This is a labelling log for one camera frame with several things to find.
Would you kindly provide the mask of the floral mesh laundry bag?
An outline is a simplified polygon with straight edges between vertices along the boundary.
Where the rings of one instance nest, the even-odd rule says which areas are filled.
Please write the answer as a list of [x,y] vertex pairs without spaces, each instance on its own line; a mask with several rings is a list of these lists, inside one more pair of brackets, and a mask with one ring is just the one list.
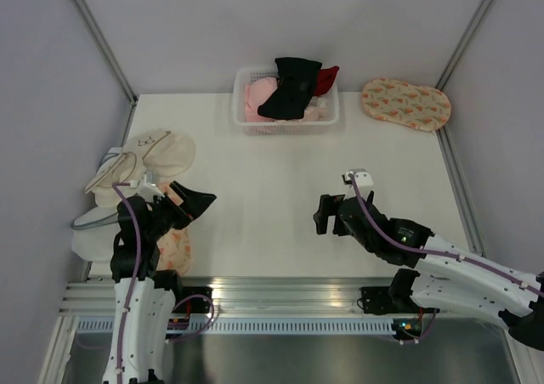
[[392,78],[367,82],[361,100],[371,118],[426,133],[442,128],[452,112],[449,99],[438,89]]

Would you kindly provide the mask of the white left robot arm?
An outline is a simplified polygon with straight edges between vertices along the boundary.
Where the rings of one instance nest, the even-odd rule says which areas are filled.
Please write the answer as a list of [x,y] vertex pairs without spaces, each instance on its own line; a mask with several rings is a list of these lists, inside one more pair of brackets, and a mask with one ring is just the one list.
[[172,196],[144,180],[114,183],[120,198],[110,260],[115,317],[104,383],[161,383],[162,356],[172,314],[200,300],[209,315],[209,291],[187,294],[179,274],[157,268],[158,241],[169,231],[186,229],[217,199],[216,195],[170,183]]

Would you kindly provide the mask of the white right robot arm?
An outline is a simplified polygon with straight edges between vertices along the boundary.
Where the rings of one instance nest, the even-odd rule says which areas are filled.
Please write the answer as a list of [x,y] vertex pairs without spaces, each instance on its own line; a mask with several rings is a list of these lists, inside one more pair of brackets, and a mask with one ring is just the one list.
[[431,229],[380,213],[371,198],[322,195],[313,220],[317,234],[350,236],[398,267],[388,288],[390,306],[464,313],[506,330],[517,342],[543,349],[543,276],[504,267],[464,251]]

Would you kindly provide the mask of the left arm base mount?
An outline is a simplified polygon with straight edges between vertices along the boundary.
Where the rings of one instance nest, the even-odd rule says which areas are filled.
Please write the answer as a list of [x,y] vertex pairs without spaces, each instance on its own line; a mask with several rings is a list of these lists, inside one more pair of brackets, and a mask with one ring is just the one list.
[[185,287],[173,314],[189,318],[192,315],[207,314],[211,311],[213,289],[208,286]]

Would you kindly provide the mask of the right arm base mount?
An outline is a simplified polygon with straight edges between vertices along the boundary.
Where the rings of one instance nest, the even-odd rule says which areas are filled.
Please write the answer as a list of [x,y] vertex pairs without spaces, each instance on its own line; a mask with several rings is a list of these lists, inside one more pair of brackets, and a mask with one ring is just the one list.
[[356,303],[364,314],[382,316],[419,313],[419,307],[416,305],[394,303],[388,294],[387,286],[360,287],[360,297]]

